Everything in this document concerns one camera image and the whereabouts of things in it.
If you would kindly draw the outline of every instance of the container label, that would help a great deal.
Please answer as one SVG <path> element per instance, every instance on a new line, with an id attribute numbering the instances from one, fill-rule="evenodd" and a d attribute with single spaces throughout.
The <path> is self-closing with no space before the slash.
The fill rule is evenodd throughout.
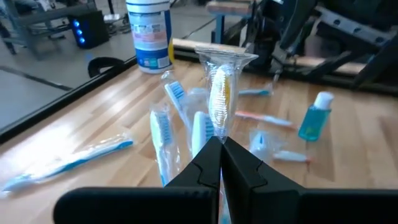
<path id="1" fill-rule="evenodd" d="M 136 49 L 167 49 L 169 45 L 164 12 L 129 12 L 129 19 Z"/>

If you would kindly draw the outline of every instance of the blue led light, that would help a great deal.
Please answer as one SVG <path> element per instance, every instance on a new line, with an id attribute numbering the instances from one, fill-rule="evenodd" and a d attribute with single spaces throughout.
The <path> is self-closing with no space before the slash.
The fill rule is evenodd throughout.
<path id="1" fill-rule="evenodd" d="M 73 25 L 74 25 L 75 27 L 79 27 L 79 26 L 80 26 L 80 23 L 79 23 L 78 21 L 73 21 Z"/>

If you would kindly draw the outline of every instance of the black computer tower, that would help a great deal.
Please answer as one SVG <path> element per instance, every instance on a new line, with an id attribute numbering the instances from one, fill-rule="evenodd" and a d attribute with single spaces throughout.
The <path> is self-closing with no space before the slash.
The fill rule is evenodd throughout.
<path id="1" fill-rule="evenodd" d="M 77 46 L 91 49 L 109 40 L 101 11 L 72 14 L 68 17 Z"/>

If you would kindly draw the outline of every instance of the blue liquid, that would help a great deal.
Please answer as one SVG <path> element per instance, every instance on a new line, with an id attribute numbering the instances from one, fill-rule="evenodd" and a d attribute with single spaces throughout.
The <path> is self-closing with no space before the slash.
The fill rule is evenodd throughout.
<path id="1" fill-rule="evenodd" d="M 331 110 L 320 110 L 311 105 L 298 131 L 298 136 L 306 141 L 318 140 L 330 112 Z"/>

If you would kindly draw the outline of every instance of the gray floor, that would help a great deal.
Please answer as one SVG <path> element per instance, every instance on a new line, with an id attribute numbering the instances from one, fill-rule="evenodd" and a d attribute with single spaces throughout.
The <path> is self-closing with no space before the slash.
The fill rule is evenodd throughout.
<path id="1" fill-rule="evenodd" d="M 106 0 L 96 0 L 99 9 L 106 14 L 109 11 Z M 122 1 L 114 1 L 114 8 L 116 13 L 125 13 L 126 5 Z M 204 7 L 198 6 L 181 6 L 172 8 L 172 36 L 182 38 L 191 34 L 195 29 L 201 27 L 203 24 L 211 21 L 214 17 L 208 14 Z M 238 17 L 227 17 L 226 21 L 239 21 Z M 215 21 L 203 27 L 197 32 L 192 33 L 187 39 L 197 40 L 202 42 L 210 42 L 210 32 L 215 28 Z M 0 65 L 7 66 L 29 75 L 50 80 L 55 83 L 76 88 L 89 80 L 87 74 L 88 62 L 100 56 L 116 57 L 127 60 L 135 56 L 133 41 L 131 34 L 118 34 L 111 38 L 105 44 L 89 50 L 82 50 L 76 46 L 73 34 L 71 31 L 64 32 L 66 39 L 57 41 L 54 44 L 48 39 L 39 45 L 43 59 L 38 61 L 25 48 L 16 47 L 17 55 L 10 55 L 4 44 L 0 42 Z M 26 81 L 24 78 L 18 77 L 10 73 L 2 73 L 0 75 L 0 83 L 7 83 L 9 86 L 24 86 Z M 32 97 L 38 99 L 30 99 L 30 103 L 24 103 L 25 92 L 13 91 L 12 97 L 15 100 L 10 100 L 10 94 L 4 94 L 0 97 L 0 104 L 2 108 L 7 107 L 3 105 L 14 106 L 12 104 L 19 103 L 15 109 L 9 109 L 0 114 L 0 129 L 2 124 L 9 123 L 11 118 L 7 113 L 12 113 L 14 110 L 20 111 L 18 116 L 27 114 L 40 108 L 44 104 L 59 97 L 59 94 L 48 94 L 42 91 L 42 86 L 31 85 L 30 88 L 37 88 L 37 91 L 29 90 Z"/>

